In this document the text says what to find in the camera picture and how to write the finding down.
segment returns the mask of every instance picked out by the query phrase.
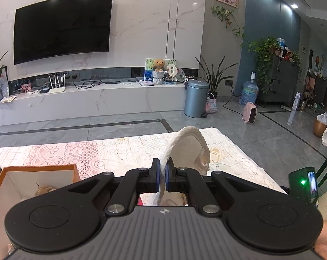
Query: logo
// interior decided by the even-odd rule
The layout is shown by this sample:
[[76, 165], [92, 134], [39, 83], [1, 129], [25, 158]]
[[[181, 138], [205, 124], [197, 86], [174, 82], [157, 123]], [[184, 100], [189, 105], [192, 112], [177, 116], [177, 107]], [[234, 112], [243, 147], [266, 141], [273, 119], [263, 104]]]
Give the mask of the logo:
[[170, 211], [167, 208], [164, 208], [164, 209], [161, 209], [159, 212], [165, 215], [165, 214], [169, 213]]

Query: blue wall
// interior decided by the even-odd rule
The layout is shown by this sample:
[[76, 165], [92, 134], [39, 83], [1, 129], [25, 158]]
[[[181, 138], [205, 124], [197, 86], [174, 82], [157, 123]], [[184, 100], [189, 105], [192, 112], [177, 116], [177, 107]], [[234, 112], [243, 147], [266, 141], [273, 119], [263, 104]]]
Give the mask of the blue wall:
[[255, 71], [256, 53], [248, 52], [247, 41], [275, 36], [285, 39], [289, 49], [298, 52], [301, 18], [283, 0], [246, 0], [244, 22], [244, 47], [242, 49], [235, 94], [242, 92], [243, 83]]

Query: hanging pothos plant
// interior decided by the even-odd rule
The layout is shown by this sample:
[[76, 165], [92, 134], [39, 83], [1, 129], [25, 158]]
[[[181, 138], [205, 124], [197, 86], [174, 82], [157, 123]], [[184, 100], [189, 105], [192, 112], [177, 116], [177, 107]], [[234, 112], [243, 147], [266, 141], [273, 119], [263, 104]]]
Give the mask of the hanging pothos plant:
[[232, 31], [234, 32], [235, 36], [239, 36], [242, 41], [244, 40], [244, 27], [240, 28], [240, 26], [238, 25], [235, 17], [233, 16], [234, 11], [229, 11], [225, 7], [220, 6], [213, 6], [211, 7], [211, 9], [213, 14], [217, 14], [221, 22], [223, 22], [224, 20], [226, 21], [226, 28], [229, 28], [233, 20], [237, 27], [233, 28]]
[[[256, 52], [256, 82], [261, 87], [263, 94], [268, 94], [268, 88], [271, 84], [271, 79], [268, 78], [267, 73], [270, 71], [273, 62], [273, 55], [276, 50], [280, 50], [279, 43], [274, 36], [267, 36], [266, 38], [261, 38], [260, 41], [248, 42], [249, 49], [248, 52]], [[293, 53], [293, 64], [300, 67], [301, 69], [301, 59], [298, 57], [296, 52]]]

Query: black mechanical arm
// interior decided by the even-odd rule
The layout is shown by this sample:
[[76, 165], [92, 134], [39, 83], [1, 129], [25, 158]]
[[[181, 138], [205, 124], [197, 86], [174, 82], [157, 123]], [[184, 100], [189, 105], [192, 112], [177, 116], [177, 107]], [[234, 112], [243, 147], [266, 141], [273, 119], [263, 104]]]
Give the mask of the black mechanical arm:
[[104, 172], [15, 205], [9, 260], [321, 259], [315, 206], [225, 172], [166, 165], [166, 190], [188, 206], [136, 206], [159, 190], [159, 160], [124, 177]]

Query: flat screen tv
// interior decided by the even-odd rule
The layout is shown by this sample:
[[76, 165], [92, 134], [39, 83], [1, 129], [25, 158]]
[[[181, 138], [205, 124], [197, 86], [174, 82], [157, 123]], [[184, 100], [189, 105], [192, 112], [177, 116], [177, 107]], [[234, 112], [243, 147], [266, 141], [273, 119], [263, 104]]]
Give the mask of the flat screen tv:
[[47, 0], [16, 10], [14, 64], [109, 51], [113, 0]]

